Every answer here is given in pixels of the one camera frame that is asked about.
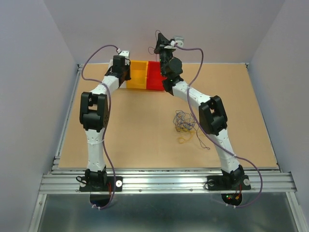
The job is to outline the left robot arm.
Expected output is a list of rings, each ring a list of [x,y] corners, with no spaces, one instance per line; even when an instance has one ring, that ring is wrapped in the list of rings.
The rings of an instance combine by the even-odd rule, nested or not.
[[[113,57],[112,65],[103,80],[90,92],[81,94],[79,120],[85,130],[88,149],[84,176],[77,177],[82,192],[108,191],[113,184],[113,180],[108,178],[106,173],[103,135],[110,116],[109,95],[127,80],[130,80],[130,61],[128,55],[121,52]]]

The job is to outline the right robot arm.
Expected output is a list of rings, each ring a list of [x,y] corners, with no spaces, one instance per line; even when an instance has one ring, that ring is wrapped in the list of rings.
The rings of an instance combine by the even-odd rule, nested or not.
[[[208,177],[208,189],[240,190],[245,173],[233,152],[227,132],[227,115],[219,96],[210,97],[186,83],[182,78],[182,62],[173,52],[183,49],[183,39],[167,39],[161,32],[157,35],[154,53],[159,55],[160,72],[164,77],[164,90],[171,95],[187,101],[189,108],[196,108],[198,116],[193,116],[198,127],[213,142],[217,151],[222,175]]]

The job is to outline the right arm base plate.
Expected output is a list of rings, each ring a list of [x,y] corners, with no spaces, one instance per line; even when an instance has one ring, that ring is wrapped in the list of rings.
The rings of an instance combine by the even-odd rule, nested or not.
[[[208,175],[206,180],[206,188],[209,191],[232,191],[232,190],[251,190],[250,182],[245,184],[244,180],[249,180],[245,175],[239,180],[231,180],[223,175]]]

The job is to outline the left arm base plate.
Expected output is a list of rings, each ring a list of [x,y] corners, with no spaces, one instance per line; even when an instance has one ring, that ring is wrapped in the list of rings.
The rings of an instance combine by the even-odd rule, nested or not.
[[[116,185],[114,187],[114,177],[107,176],[106,184],[100,182],[90,182],[85,176],[77,176],[76,180],[79,182],[80,192],[121,192],[123,177],[116,176]]]

